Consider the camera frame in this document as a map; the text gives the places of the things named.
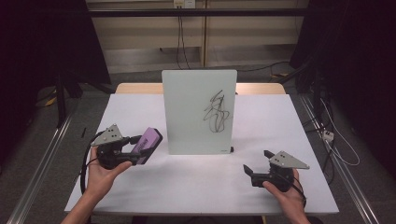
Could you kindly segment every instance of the small white board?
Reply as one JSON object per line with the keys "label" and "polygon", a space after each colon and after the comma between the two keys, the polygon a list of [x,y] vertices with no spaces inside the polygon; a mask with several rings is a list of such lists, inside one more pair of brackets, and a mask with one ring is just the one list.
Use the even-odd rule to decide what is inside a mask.
{"label": "small white board", "polygon": [[231,151],[236,70],[164,70],[169,153]]}

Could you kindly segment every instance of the table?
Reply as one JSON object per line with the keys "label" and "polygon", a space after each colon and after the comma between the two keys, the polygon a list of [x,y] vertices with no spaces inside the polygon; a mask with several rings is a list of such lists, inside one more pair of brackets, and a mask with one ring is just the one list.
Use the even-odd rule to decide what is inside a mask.
{"label": "table", "polygon": [[[338,212],[287,94],[242,95],[242,92],[249,92],[254,88],[250,89],[248,84],[238,83],[237,91],[241,95],[235,97],[232,142],[234,153],[171,156],[167,151],[163,96],[120,94],[127,85],[133,86],[121,84],[118,93],[111,95],[98,131],[117,123],[123,135],[133,136],[141,134],[147,127],[154,127],[163,134],[163,141],[145,165],[132,167],[116,179],[112,190],[95,207],[95,214],[280,214],[276,199],[265,189],[251,187],[250,179],[243,171],[243,164],[246,164],[255,172],[267,173],[269,163],[262,153],[265,149],[274,153],[285,150],[310,165],[310,170],[300,170],[301,182],[308,199],[305,208],[308,214]],[[78,182],[65,208],[66,212],[71,210],[80,197]]]}

